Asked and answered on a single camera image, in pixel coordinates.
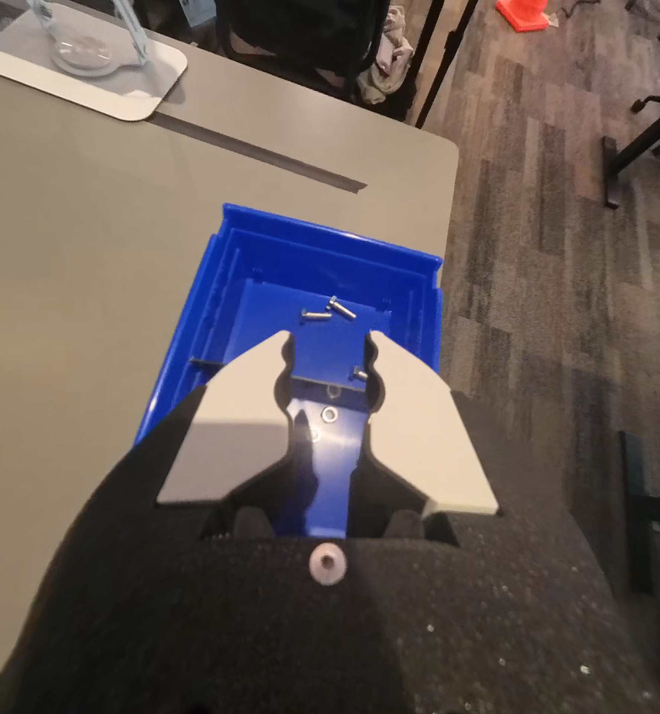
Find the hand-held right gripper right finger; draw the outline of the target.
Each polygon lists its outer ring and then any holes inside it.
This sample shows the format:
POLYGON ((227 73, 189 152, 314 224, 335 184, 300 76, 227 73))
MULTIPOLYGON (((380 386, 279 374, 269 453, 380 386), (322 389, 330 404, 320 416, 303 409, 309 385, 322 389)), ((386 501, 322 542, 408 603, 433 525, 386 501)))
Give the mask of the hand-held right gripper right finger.
POLYGON ((499 502, 439 374, 378 330, 365 337, 364 370, 370 504, 422 518, 498 515, 499 502))

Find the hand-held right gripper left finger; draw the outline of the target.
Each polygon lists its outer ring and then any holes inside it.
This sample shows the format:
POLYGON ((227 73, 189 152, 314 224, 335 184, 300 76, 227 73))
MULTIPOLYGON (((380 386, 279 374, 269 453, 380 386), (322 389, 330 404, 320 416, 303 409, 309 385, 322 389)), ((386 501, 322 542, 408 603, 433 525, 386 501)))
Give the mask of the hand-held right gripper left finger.
POLYGON ((294 335, 281 330, 207 382, 157 504, 219 502, 287 461, 294 363, 294 335))

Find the blue parts bin with divider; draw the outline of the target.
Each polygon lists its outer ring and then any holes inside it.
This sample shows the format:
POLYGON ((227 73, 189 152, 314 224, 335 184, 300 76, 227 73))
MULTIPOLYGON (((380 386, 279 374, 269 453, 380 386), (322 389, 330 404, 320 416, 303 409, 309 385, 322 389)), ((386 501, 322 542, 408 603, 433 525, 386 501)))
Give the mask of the blue parts bin with divider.
POLYGON ((349 487, 368 416, 364 338, 380 331, 439 372, 441 258, 337 229, 224 205, 224 218, 202 256, 141 420, 139 443, 186 395, 242 353, 278 331, 295 338, 289 414, 299 426, 300 469, 275 517, 279 535, 343 539, 349 487), (331 296, 356 313, 332 311, 301 323, 302 309, 327 311, 331 296), (330 400, 326 386, 342 387, 330 400), (321 412, 339 416, 326 424, 321 412), (309 428, 321 440, 312 443, 309 428))

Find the black furniture base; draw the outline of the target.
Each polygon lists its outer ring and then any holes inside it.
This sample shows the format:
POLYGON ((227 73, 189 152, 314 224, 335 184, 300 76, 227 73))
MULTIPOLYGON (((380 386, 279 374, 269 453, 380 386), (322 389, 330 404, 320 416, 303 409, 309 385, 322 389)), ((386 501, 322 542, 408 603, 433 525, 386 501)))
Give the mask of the black furniture base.
POLYGON ((621 482, 626 528, 627 573, 633 593, 654 593, 651 532, 660 532, 660 496, 647 488, 647 462, 643 441, 620 431, 621 482))

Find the black desk leg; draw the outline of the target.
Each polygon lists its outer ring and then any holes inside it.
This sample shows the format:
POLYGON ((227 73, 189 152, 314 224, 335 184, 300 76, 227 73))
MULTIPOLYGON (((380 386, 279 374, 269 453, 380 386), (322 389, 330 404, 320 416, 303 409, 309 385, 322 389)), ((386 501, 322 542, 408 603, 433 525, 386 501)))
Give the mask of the black desk leg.
MULTIPOLYGON (((629 112, 633 115, 638 114, 649 103, 660 105, 660 95, 647 95, 636 100, 631 104, 629 112)), ((606 208, 615 210, 619 207, 619 176, 623 170, 649 150, 653 154, 660 155, 658 140, 660 140, 660 116, 622 149, 618 149, 614 138, 610 136, 601 138, 603 204, 606 208)))

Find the white document stand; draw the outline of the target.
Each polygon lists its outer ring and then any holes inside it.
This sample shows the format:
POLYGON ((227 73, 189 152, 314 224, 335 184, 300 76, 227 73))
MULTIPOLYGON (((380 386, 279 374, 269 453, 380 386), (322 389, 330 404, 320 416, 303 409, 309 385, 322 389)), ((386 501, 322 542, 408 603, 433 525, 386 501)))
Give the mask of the white document stand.
POLYGON ((114 119, 148 119, 188 60, 151 38, 130 1, 112 5, 115 17, 28 1, 0 28, 0 76, 114 119))

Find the black tripod light stand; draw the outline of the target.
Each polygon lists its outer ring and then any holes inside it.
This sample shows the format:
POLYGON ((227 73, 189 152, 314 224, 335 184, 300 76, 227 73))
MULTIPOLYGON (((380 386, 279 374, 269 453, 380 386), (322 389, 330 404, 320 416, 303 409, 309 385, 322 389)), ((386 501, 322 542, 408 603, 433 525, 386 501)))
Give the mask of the black tripod light stand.
MULTIPOLYGON (((417 129, 423 129, 424 123, 432 109, 433 103, 436 100, 439 90, 442 87, 442 83, 447 76, 450 66, 454 62, 459 49, 461 47, 461 42, 464 39, 465 33, 467 32, 468 25, 472 20, 474 13, 476 11, 479 1, 461 1, 461 15, 456 26, 448 32, 443 45, 442 58, 439 63, 439 67, 433 75, 432 84, 426 94, 420 112, 417 119, 415 120, 414 126, 417 129)), ((444 1, 431 1, 424 23, 422 25, 422 30, 419 34, 419 40, 416 44, 415 52, 412 59, 409 62, 405 82, 409 83, 411 86, 416 86, 416 79, 418 78, 420 69, 424 62, 426 52, 429 48, 430 41, 432 40, 433 33, 439 22, 440 15, 444 6, 444 1)))

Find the pale crumpled cloth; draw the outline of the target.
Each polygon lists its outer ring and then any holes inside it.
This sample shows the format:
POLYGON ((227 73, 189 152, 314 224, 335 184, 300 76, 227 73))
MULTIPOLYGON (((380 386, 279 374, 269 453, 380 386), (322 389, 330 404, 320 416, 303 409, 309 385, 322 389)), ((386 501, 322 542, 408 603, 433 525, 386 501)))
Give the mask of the pale crumpled cloth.
POLYGON ((382 28, 373 63, 356 80, 359 99, 371 108, 385 103, 402 87, 414 56, 405 35, 404 7, 391 4, 382 28))

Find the black office chair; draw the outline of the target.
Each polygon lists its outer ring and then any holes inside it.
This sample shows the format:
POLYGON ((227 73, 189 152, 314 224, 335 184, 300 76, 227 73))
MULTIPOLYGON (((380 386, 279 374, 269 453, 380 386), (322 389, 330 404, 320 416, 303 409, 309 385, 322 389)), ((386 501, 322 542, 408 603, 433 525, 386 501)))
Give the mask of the black office chair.
POLYGON ((353 103, 389 1, 217 1, 217 38, 237 63, 353 103))

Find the orange traffic cone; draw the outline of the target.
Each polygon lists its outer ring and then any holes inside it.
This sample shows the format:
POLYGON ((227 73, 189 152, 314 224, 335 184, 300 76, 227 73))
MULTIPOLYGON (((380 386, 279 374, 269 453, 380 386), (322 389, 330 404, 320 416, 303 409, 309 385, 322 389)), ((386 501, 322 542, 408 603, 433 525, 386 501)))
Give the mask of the orange traffic cone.
POLYGON ((547 4, 548 1, 497 1, 495 8, 514 31, 525 33, 549 27, 547 4))

